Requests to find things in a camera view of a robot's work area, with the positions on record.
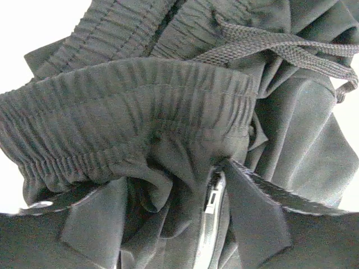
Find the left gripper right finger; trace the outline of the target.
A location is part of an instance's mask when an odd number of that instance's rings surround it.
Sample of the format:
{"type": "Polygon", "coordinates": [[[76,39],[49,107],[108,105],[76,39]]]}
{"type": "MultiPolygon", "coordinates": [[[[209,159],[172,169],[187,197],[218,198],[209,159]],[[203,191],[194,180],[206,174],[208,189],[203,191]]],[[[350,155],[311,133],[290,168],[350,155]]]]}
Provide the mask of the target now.
{"type": "Polygon", "coordinates": [[[307,200],[227,161],[243,268],[357,268],[358,213],[307,200]]]}

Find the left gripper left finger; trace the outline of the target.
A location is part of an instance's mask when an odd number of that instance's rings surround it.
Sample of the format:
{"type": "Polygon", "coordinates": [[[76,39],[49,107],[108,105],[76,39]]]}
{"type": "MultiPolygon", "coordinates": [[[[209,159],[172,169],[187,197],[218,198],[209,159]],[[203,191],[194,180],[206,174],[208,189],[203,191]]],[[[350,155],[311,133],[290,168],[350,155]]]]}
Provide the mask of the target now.
{"type": "Polygon", "coordinates": [[[115,268],[118,202],[50,200],[1,214],[1,268],[115,268]]]}

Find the black shorts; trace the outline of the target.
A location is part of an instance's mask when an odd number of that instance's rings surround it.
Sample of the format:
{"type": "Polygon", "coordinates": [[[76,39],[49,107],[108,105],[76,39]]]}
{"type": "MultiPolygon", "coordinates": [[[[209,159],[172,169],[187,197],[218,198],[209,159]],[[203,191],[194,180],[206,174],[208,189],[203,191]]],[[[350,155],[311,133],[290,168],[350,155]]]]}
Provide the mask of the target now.
{"type": "Polygon", "coordinates": [[[115,268],[243,268],[227,161],[339,209],[357,53],[357,1],[92,1],[1,95],[1,150],[27,209],[118,202],[115,268]]]}

